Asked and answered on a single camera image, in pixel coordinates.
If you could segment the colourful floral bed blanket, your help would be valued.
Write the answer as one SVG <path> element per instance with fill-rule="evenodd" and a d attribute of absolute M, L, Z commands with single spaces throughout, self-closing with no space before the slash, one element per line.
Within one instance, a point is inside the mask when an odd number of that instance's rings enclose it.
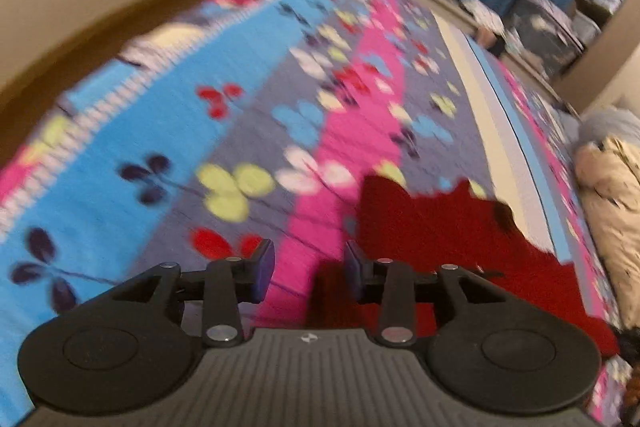
<path fill-rule="evenodd" d="M 244 322 L 299 324 L 369 174 L 418 196 L 468 181 L 474 228 L 506 202 L 587 314 L 620 324 L 563 119 L 412 0 L 203 1 L 64 93 L 2 169 L 2 424 L 32 409 L 20 342 L 157 262 L 201 269 L 272 239 Z"/>

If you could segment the grey pillow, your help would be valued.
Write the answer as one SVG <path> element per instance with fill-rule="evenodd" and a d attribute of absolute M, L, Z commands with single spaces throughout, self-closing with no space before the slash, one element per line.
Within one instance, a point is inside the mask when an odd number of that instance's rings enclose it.
<path fill-rule="evenodd" d="M 628 109 L 608 106 L 587 115 L 579 126 L 577 145 L 601 143 L 608 136 L 640 144 L 640 120 Z"/>

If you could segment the dark red knit sweater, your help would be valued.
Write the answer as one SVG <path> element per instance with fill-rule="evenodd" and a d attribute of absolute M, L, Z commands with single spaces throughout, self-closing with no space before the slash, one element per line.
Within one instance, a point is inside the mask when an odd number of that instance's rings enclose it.
<path fill-rule="evenodd" d="M 603 358 L 620 352 L 611 326 L 587 314 L 573 265 L 530 243 L 510 206 L 473 196 L 469 181 L 449 192 L 412 195 L 391 179 L 368 174 L 357 198 L 330 202 L 321 193 L 319 208 L 323 218 L 354 215 L 352 238 L 371 260 L 405 262 L 419 273 L 441 265 L 484 272 L 492 283 L 584 331 Z"/>

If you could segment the dark cluttered cabinet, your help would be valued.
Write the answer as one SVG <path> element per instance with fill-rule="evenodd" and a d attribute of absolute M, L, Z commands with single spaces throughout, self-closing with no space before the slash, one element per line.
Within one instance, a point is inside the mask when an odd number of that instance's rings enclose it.
<path fill-rule="evenodd" d="M 549 0 L 514 0 L 503 23 L 506 43 L 547 80 L 563 75 L 601 33 L 582 12 L 569 16 Z"/>

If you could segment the cream star-print quilt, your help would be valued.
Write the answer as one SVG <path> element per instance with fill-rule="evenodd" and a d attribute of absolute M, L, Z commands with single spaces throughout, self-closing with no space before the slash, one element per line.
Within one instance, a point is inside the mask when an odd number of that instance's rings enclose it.
<path fill-rule="evenodd" d="M 639 325 L 639 147 L 609 135 L 574 157 L 587 225 L 625 329 Z"/>

